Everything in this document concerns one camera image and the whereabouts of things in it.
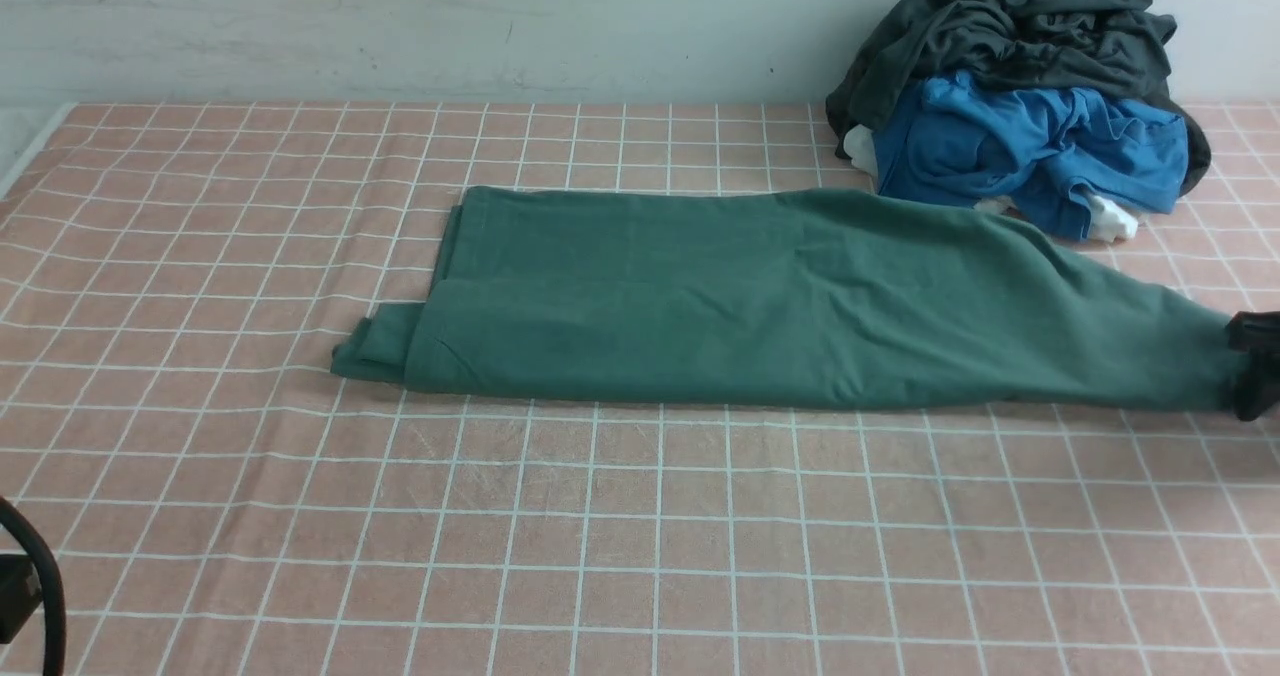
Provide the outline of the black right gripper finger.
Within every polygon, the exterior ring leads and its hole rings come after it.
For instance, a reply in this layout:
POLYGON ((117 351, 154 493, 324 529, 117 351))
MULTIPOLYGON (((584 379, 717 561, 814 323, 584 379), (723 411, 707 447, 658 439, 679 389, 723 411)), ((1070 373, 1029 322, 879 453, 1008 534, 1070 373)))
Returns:
POLYGON ((1242 353, 1279 353, 1280 312, 1235 312, 1228 328, 1228 347, 1242 353))
POLYGON ((1279 362, 1251 361, 1231 385, 1231 414, 1242 422, 1253 422, 1277 403, 1279 362))

